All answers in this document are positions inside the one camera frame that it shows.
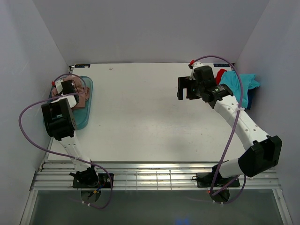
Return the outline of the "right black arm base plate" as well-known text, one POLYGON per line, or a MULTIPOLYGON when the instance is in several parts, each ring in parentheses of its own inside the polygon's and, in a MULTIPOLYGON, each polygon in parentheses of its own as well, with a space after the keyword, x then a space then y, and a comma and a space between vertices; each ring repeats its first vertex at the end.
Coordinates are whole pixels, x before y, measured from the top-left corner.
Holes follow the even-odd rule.
MULTIPOLYGON (((229 183, 233 177, 229 178, 216 178, 214 187, 223 187, 227 183, 229 183)), ((209 188, 211 186, 213 180, 213 174, 211 172, 199 172, 195 176, 192 177, 192 180, 195 180, 198 188, 209 188)), ((230 188, 238 188, 240 187, 239 179, 236 178, 228 187, 230 188)))

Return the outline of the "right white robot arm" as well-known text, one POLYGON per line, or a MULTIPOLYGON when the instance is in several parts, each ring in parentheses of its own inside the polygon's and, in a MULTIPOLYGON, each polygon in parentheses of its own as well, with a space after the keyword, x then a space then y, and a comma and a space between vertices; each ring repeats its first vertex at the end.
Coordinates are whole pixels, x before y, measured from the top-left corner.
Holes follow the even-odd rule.
POLYGON ((242 79, 249 78, 247 85, 255 87, 254 75, 238 77, 234 71, 226 71, 218 81, 210 66, 192 66, 191 69, 190 76, 178 78, 178 100, 183 100, 186 90, 187 99, 202 99, 208 103, 230 125, 245 149, 236 159, 221 160, 201 181, 223 186, 233 177, 254 177, 277 166, 282 140, 259 128, 244 110, 248 100, 242 97, 247 93, 242 90, 242 79))

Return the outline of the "dusty pink t shirt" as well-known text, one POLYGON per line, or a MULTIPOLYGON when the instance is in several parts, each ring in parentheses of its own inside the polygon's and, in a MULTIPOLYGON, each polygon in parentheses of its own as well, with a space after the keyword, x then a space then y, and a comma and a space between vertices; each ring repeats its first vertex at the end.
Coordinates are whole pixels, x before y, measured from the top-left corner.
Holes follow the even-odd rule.
POLYGON ((74 110, 84 108, 90 98, 90 88, 88 87, 87 82, 84 82, 82 77, 75 75, 67 75, 64 77, 60 77, 59 79, 62 79, 63 81, 73 80, 75 95, 67 96, 71 109, 74 110))

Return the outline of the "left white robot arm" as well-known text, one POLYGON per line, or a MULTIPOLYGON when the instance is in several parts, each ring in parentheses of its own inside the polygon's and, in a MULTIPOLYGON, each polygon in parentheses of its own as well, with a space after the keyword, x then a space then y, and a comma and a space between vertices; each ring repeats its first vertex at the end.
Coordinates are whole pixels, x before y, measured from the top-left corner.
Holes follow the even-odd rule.
POLYGON ((72 112, 79 99, 75 93, 75 82, 60 80, 55 84, 59 98, 41 106, 46 131, 71 156, 75 173, 70 173, 80 184, 95 187, 99 183, 99 175, 91 160, 83 153, 76 136, 76 121, 72 112))

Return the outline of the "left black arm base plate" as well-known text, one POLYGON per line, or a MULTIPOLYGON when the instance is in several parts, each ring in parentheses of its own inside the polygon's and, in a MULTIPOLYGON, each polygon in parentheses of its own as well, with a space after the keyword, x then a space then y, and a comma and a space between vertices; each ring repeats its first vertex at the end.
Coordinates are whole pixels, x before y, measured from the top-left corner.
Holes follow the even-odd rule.
POLYGON ((98 178, 74 178, 72 188, 111 188, 114 181, 114 173, 110 173, 110 177, 106 173, 99 173, 98 178))

